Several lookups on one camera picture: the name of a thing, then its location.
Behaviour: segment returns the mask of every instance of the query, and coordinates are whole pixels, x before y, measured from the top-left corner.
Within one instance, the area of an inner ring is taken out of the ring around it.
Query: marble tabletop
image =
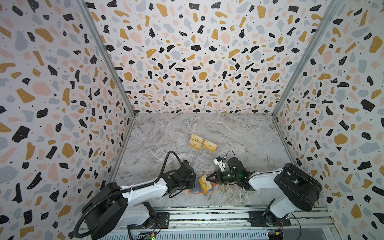
[[[156,178],[168,151],[187,160],[196,174],[218,169],[213,160],[232,150],[248,171],[263,172],[290,162],[272,116],[263,113],[140,113],[136,120],[116,176],[119,185],[133,185]],[[216,152],[189,147],[194,133],[217,144]],[[165,171],[178,169],[179,162],[170,155]],[[170,199],[151,199],[153,207],[265,205],[280,198],[279,189],[245,191],[237,185],[217,185],[215,192],[189,195],[183,191]]]

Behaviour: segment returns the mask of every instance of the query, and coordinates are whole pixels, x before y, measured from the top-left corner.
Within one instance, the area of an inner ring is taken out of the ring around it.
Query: yellow card
[[[204,193],[208,192],[212,188],[211,182],[207,181],[207,175],[205,174],[201,178],[199,178],[199,183],[203,188]]]
[[[189,146],[192,147],[193,149],[196,149],[196,150],[200,151],[201,143],[196,142],[196,141],[193,140],[193,139],[190,139],[190,140],[189,140]]]
[[[208,141],[207,139],[203,143],[203,148],[215,152],[217,148],[217,144],[214,144],[213,142]]]
[[[198,135],[195,135],[195,134],[192,134],[191,139],[199,143],[203,143],[203,140],[204,140],[202,137],[199,137]]]

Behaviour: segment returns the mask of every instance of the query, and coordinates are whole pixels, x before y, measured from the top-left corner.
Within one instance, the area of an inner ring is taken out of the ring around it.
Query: terrazzo pattern wallpaper
[[[278,123],[345,240],[384,239],[384,1],[344,1]]]
[[[128,127],[70,0],[0,3],[0,239],[69,239]]]
[[[87,0],[138,112],[271,112],[326,0]]]

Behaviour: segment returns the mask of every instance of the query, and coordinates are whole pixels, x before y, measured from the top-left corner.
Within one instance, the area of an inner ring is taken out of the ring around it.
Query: robotic arm
[[[215,163],[220,163],[221,159],[218,157],[215,160]],[[226,164],[229,166],[228,171],[221,168],[221,171],[209,175],[207,180],[216,184],[237,184],[249,191],[280,188],[285,194],[281,199],[273,199],[269,203],[259,221],[260,224],[276,226],[295,210],[311,211],[323,189],[317,180],[291,163],[285,164],[283,168],[261,173],[247,171],[236,157],[230,158]]]
[[[176,156],[180,167],[163,173],[170,153]],[[194,169],[188,161],[180,161],[176,153],[170,151],[158,178],[133,186],[119,187],[116,182],[107,184],[83,207],[83,215],[74,227],[73,236],[83,238],[90,234],[92,239],[99,239],[115,227],[132,224],[149,228],[154,223],[156,213],[145,201],[165,195],[172,198],[185,189],[192,189],[195,187],[195,178]],[[83,221],[89,231],[79,233]]]

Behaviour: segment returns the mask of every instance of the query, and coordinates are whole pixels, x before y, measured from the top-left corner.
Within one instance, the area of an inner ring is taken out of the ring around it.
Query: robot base
[[[249,211],[249,219],[248,222],[251,223],[252,227],[271,227],[266,223],[264,215],[264,211]],[[282,218],[283,225],[285,227],[291,226],[291,221],[286,218]],[[274,227],[281,227],[281,221],[278,222]]]
[[[157,212],[155,216],[155,220],[157,222],[156,229],[160,229],[160,226],[158,224],[158,220],[160,221],[161,229],[168,229],[169,226],[169,212]],[[152,226],[149,228],[145,228],[143,225],[130,225],[131,229],[153,229]]]

